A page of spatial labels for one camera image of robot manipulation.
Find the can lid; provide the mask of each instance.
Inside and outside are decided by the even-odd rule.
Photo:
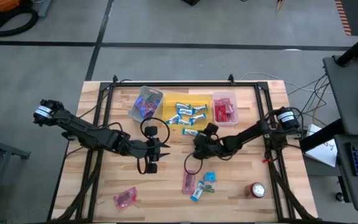
[[[255,197],[263,197],[266,194],[265,187],[261,183],[254,183],[252,186],[252,193]]]

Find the pink candy wrapper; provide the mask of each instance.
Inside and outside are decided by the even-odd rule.
[[[181,191],[184,194],[193,194],[193,192],[195,190],[195,186],[194,186],[195,181],[196,181],[196,176],[188,174],[185,171],[185,176],[183,178],[183,186],[181,188]]]
[[[123,208],[131,206],[136,203],[137,191],[136,188],[133,187],[124,191],[123,193],[114,196],[114,203],[119,211]]]

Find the wooden table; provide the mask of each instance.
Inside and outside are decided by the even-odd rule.
[[[288,98],[284,82],[267,81],[270,88],[273,108],[288,106]],[[82,115],[96,104],[100,82],[85,82],[81,92],[77,116]],[[227,136],[238,134],[258,121],[259,114],[255,99],[255,91],[248,87],[161,87],[156,88],[164,93],[212,94],[214,91],[235,91],[239,122],[236,126],[220,127],[218,134]],[[113,93],[109,122],[120,122],[131,139],[145,140],[139,129],[139,123],[127,115],[137,96],[139,87],[120,87]],[[94,112],[83,119],[92,122]],[[161,139],[165,139],[167,131],[159,125]],[[267,164],[264,159],[264,143],[257,138],[244,145],[230,161],[218,158],[204,160],[203,169],[196,179],[202,178],[207,171],[215,171],[217,175],[214,194],[203,193],[199,202],[190,200],[189,195],[181,192],[183,181],[183,161],[194,146],[191,136],[184,136],[181,129],[172,129],[167,144],[171,148],[162,148],[162,152],[170,152],[158,162],[157,174],[140,175],[133,157],[122,157],[105,151],[98,198],[94,213],[94,222],[272,222],[277,221],[272,185]],[[68,152],[79,147],[78,142],[71,142]],[[313,196],[310,189],[302,153],[299,149],[288,147],[283,151],[287,167],[290,188],[301,204],[314,216],[317,216]],[[67,157],[52,218],[57,218],[69,206],[78,193],[83,176],[86,150],[78,151]],[[200,162],[189,159],[188,169],[197,169]],[[246,199],[243,189],[253,182],[261,182],[267,189],[266,196],[261,199]],[[131,187],[136,187],[137,203],[118,212],[113,197]],[[285,197],[280,194],[285,216],[287,208]],[[88,211],[85,203],[84,214]]]

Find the red can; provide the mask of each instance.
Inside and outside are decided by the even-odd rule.
[[[244,194],[247,198],[262,198],[266,194],[266,189],[263,184],[255,182],[244,188]]]

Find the clear plastic container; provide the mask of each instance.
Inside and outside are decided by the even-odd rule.
[[[233,108],[233,119],[228,119],[226,122],[219,122],[217,121],[216,117],[216,110],[215,107],[215,100],[221,100],[221,99],[229,99],[230,104],[232,104]],[[212,102],[213,102],[213,114],[214,114],[214,122],[218,126],[233,126],[236,125],[239,121],[239,114],[237,110],[237,96],[234,92],[214,92],[212,94]]]
[[[140,94],[139,96],[142,96],[145,99],[148,99],[150,97],[152,97],[153,101],[159,100],[158,106],[154,111],[154,114],[152,115],[153,117],[155,117],[155,115],[157,114],[157,111],[159,110],[159,108],[162,105],[162,98],[163,98],[163,93],[161,91],[155,90],[153,88],[150,88],[148,86],[142,86],[140,88]],[[140,109],[138,109],[138,107],[136,107],[135,105],[133,105],[132,109],[128,111],[128,115],[139,122],[142,122],[145,118],[142,116]]]
[[[198,131],[204,130],[209,122],[212,121],[212,109],[211,109],[211,95],[191,95],[191,94],[179,94],[179,93],[168,93],[164,96],[163,101],[163,111],[162,111],[162,119],[164,121],[168,121],[170,118],[178,114],[178,108],[176,107],[176,103],[184,103],[190,104],[192,108],[197,106],[207,106],[206,111],[200,111],[193,116],[197,116],[200,114],[205,114],[206,119],[199,120],[194,123],[194,125],[183,125],[183,124],[169,124],[171,128],[188,128],[194,129]],[[189,121],[191,116],[182,115],[182,119],[185,121]]]

